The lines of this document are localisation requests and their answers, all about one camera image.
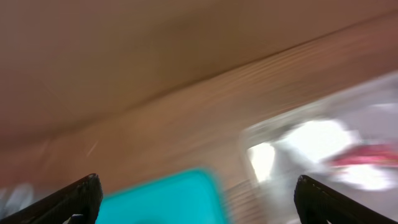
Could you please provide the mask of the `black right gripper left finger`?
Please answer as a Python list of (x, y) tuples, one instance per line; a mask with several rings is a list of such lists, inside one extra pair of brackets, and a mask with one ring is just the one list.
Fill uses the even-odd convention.
[(103, 199), (97, 174), (50, 194), (1, 220), (1, 224), (95, 224)]

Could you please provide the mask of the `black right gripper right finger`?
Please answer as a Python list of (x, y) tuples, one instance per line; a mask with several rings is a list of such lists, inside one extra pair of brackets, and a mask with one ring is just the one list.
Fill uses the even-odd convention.
[(302, 224), (397, 224), (307, 175), (297, 180), (294, 204)]

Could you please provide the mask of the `white napkin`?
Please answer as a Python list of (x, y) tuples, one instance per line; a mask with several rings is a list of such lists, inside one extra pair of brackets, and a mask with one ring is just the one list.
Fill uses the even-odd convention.
[(345, 150), (363, 145), (356, 131), (346, 129), (335, 119), (307, 121), (281, 136), (248, 150), (259, 183), (292, 179), (308, 174), (320, 182), (347, 185), (363, 191), (385, 191), (397, 187), (397, 172), (382, 166), (353, 165), (333, 167), (326, 160)]

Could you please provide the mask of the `red snack wrapper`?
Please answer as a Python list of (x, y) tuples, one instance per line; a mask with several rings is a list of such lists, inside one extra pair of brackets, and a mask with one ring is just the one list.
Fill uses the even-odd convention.
[(397, 167), (397, 151), (390, 144), (363, 144), (353, 146), (326, 160), (333, 167), (374, 165)]

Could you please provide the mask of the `clear plastic bin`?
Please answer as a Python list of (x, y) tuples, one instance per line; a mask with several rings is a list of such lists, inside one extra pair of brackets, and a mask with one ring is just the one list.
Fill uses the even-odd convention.
[[(298, 178), (308, 174), (259, 183), (249, 160), (248, 150), (261, 142), (281, 136), (294, 126), (315, 120), (335, 119), (356, 131), (363, 144), (390, 144), (397, 151), (397, 74), (388, 73), (374, 80), (321, 98), (286, 113), (255, 124), (243, 131), (241, 147), (251, 182), (262, 202), (268, 223), (298, 223), (294, 189)], [(363, 191), (347, 185), (322, 184), (392, 220), (397, 220), (397, 187), (385, 191)]]

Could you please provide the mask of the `teal plastic tray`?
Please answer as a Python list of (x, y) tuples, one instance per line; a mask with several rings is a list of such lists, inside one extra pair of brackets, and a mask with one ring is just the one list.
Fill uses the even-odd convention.
[(229, 224), (215, 176), (190, 169), (104, 197), (96, 224)]

